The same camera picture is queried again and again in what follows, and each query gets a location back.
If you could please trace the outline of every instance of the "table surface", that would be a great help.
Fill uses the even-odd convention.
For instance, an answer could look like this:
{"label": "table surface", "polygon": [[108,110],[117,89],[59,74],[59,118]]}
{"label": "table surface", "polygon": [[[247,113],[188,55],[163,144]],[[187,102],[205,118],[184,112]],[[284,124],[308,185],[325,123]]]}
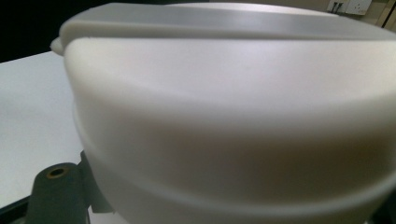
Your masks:
{"label": "table surface", "polygon": [[[80,161],[72,104],[63,57],[47,52],[0,63],[0,208],[30,195],[43,169]],[[117,214],[91,220],[126,223]]]}

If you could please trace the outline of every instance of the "white plastic container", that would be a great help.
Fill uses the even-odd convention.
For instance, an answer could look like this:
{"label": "white plastic container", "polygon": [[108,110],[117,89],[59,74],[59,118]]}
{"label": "white plastic container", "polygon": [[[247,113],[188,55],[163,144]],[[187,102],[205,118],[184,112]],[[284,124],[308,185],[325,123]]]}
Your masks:
{"label": "white plastic container", "polygon": [[395,35],[199,31],[63,40],[78,131],[116,211],[139,224],[362,224],[396,184]]}

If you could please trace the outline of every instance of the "dark background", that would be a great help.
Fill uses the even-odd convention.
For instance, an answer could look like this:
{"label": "dark background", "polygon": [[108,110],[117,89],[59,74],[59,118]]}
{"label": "dark background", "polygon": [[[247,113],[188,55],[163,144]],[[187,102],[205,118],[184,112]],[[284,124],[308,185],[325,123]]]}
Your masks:
{"label": "dark background", "polygon": [[[90,7],[112,1],[1,1],[0,2],[0,63],[50,50],[50,42],[70,17]],[[194,0],[117,1],[138,4],[174,4],[208,2]]]}

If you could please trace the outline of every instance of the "power outlet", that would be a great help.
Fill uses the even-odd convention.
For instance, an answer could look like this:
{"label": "power outlet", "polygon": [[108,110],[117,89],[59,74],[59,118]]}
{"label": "power outlet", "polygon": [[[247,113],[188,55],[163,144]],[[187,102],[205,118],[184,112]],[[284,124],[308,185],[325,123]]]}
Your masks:
{"label": "power outlet", "polygon": [[346,8],[347,14],[365,15],[372,0],[349,0]]}
{"label": "power outlet", "polygon": [[331,0],[327,6],[327,11],[331,13],[346,12],[349,0]]}

